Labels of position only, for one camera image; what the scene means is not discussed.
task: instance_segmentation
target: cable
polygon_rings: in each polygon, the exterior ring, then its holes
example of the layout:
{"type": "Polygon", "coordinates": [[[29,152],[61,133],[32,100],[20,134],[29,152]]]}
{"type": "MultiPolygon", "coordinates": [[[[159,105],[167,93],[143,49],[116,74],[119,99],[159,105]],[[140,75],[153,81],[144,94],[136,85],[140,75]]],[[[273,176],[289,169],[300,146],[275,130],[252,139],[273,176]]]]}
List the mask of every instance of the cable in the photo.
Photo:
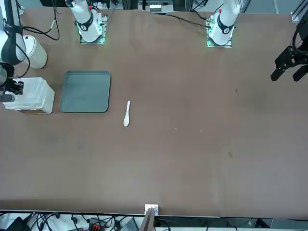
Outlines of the cable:
{"type": "MultiPolygon", "coordinates": [[[[4,31],[4,33],[12,40],[12,41],[14,41],[13,39],[12,39],[12,37],[8,34],[8,32],[6,32],[6,30],[3,30],[4,31]]],[[[21,75],[21,76],[19,76],[19,78],[21,78],[21,77],[24,77],[26,74],[27,74],[27,72],[28,72],[28,70],[29,70],[29,68],[30,68],[30,59],[29,59],[29,57],[27,56],[27,54],[24,52],[24,50],[16,43],[16,41],[14,41],[15,42],[15,44],[16,44],[16,46],[21,50],[21,52],[25,55],[25,57],[28,59],[28,67],[27,67],[27,70],[21,75]]]]}
{"type": "Polygon", "coordinates": [[[298,29],[303,25],[303,23],[304,23],[304,20],[302,21],[301,25],[296,26],[296,29],[295,29],[295,32],[294,32],[294,35],[293,35],[293,38],[292,38],[292,48],[293,48],[295,54],[307,55],[308,51],[301,51],[295,45],[296,37],[297,37],[297,34],[298,34],[298,29]]]}
{"type": "Polygon", "coordinates": [[[86,219],[84,215],[80,214],[82,216],[82,218],[84,218],[84,220],[87,222],[87,223],[90,223],[90,219],[86,219]]]}
{"type": "Polygon", "coordinates": [[[79,230],[79,228],[78,228],[77,225],[76,225],[76,224],[77,224],[77,218],[74,217],[73,214],[72,214],[72,216],[71,216],[71,220],[72,220],[72,222],[74,223],[76,230],[79,230]]]}
{"type": "Polygon", "coordinates": [[[202,2],[200,2],[195,8],[192,9],[192,11],[194,11],[195,9],[197,9],[200,5],[202,5],[202,3],[204,3],[204,6],[207,4],[208,0],[203,0],[202,2]]]}
{"type": "Polygon", "coordinates": [[[164,224],[168,227],[168,231],[171,231],[171,228],[170,228],[170,226],[168,225],[167,222],[165,222],[164,220],[161,220],[161,219],[159,219],[159,218],[155,218],[155,219],[157,219],[158,221],[164,223],[164,224]]]}
{"type": "Polygon", "coordinates": [[[50,215],[48,218],[46,218],[46,214],[43,214],[43,215],[40,215],[40,217],[43,219],[43,229],[44,229],[44,226],[45,224],[47,224],[48,226],[48,229],[49,231],[52,231],[51,227],[49,226],[49,223],[48,223],[48,219],[51,217],[52,215],[50,215]]]}
{"type": "Polygon", "coordinates": [[[216,11],[218,11],[219,8],[222,7],[222,5],[223,5],[223,3],[220,6],[218,6],[218,8],[214,11],[214,13],[216,13],[216,11]]]}
{"type": "Polygon", "coordinates": [[[199,18],[201,18],[201,19],[203,19],[203,20],[207,20],[207,18],[202,17],[197,11],[193,10],[192,12],[195,12],[196,15],[197,15],[199,18]]]}
{"type": "Polygon", "coordinates": [[[100,229],[101,229],[101,221],[100,221],[100,218],[98,217],[98,215],[97,215],[97,219],[98,219],[98,223],[99,223],[99,225],[100,225],[100,229]]]}
{"type": "Polygon", "coordinates": [[[54,19],[53,19],[53,22],[51,24],[51,27],[49,28],[48,31],[46,32],[43,32],[37,28],[34,28],[34,27],[31,27],[31,26],[23,26],[23,29],[26,30],[26,31],[30,31],[32,33],[36,33],[36,34],[41,34],[41,35],[46,35],[47,37],[49,37],[50,39],[52,40],[55,40],[55,41],[58,41],[59,38],[60,38],[60,32],[59,32],[59,26],[58,26],[58,21],[57,21],[57,0],[52,0],[52,7],[53,7],[53,13],[54,13],[54,19]],[[50,35],[48,35],[48,33],[51,31],[52,27],[53,27],[53,24],[56,23],[56,26],[57,26],[57,31],[58,31],[58,38],[53,38],[51,37],[50,35]]]}
{"type": "Polygon", "coordinates": [[[201,225],[201,227],[204,227],[205,225],[206,225],[206,227],[208,227],[207,219],[205,219],[205,221],[203,222],[203,224],[201,225]]]}
{"type": "Polygon", "coordinates": [[[174,18],[177,18],[177,19],[180,19],[180,20],[183,20],[185,22],[188,22],[190,24],[194,24],[194,25],[197,25],[197,26],[202,26],[202,27],[206,27],[206,28],[209,28],[209,29],[211,28],[210,26],[206,26],[206,25],[203,25],[203,24],[195,23],[195,22],[189,21],[189,20],[187,20],[185,18],[177,17],[175,15],[171,15],[171,14],[165,14],[165,15],[166,16],[170,16],[170,17],[174,17],[174,18]]]}

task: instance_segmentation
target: table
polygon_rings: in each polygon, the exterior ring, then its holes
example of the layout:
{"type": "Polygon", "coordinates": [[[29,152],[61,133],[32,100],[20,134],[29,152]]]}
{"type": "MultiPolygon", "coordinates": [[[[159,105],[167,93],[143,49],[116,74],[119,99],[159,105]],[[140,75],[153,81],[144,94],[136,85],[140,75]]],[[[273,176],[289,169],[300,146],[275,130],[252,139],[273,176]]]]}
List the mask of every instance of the table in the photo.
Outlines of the table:
{"type": "MultiPolygon", "coordinates": [[[[27,74],[54,89],[53,113],[1,113],[1,208],[307,218],[308,78],[270,80],[289,15],[241,14],[233,48],[215,49],[203,28],[121,10],[104,45],[80,45],[70,10],[59,12],[60,40],[36,35],[48,62],[27,74]],[[106,113],[59,112],[68,70],[111,72],[106,113]]],[[[26,9],[22,23],[44,30],[52,17],[26,9]]]]}

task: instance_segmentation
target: white spoon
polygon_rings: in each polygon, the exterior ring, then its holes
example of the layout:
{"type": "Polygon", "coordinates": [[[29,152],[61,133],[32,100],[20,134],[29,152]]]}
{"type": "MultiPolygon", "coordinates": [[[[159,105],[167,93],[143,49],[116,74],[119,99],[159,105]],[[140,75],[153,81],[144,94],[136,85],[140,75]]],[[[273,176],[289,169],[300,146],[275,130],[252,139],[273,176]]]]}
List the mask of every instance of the white spoon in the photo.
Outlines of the white spoon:
{"type": "Polygon", "coordinates": [[[130,106],[130,100],[127,101],[126,114],[125,114],[124,121],[123,121],[123,125],[125,127],[129,125],[129,106],[130,106]]]}

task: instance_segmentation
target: white cylinder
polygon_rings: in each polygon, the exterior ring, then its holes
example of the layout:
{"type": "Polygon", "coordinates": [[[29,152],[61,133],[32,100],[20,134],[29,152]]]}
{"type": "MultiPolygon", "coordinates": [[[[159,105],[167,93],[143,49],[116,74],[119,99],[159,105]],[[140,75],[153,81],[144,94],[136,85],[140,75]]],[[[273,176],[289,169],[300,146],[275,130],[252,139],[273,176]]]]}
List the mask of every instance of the white cylinder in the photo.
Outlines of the white cylinder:
{"type": "MultiPolygon", "coordinates": [[[[23,36],[26,45],[26,54],[30,60],[30,67],[34,69],[41,69],[47,62],[47,53],[40,43],[29,35],[23,36]]],[[[24,62],[28,64],[28,59],[25,58],[24,62]]]]}

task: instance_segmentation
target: plastic tray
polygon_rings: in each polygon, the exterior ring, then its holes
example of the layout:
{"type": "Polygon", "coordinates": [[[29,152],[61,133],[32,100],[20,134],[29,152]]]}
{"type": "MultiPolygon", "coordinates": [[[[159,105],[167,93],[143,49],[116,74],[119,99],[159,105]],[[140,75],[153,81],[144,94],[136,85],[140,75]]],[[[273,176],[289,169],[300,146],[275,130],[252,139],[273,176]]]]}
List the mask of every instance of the plastic tray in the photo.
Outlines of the plastic tray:
{"type": "Polygon", "coordinates": [[[109,105],[110,80],[108,71],[66,72],[60,110],[72,113],[106,112],[109,105]]]}

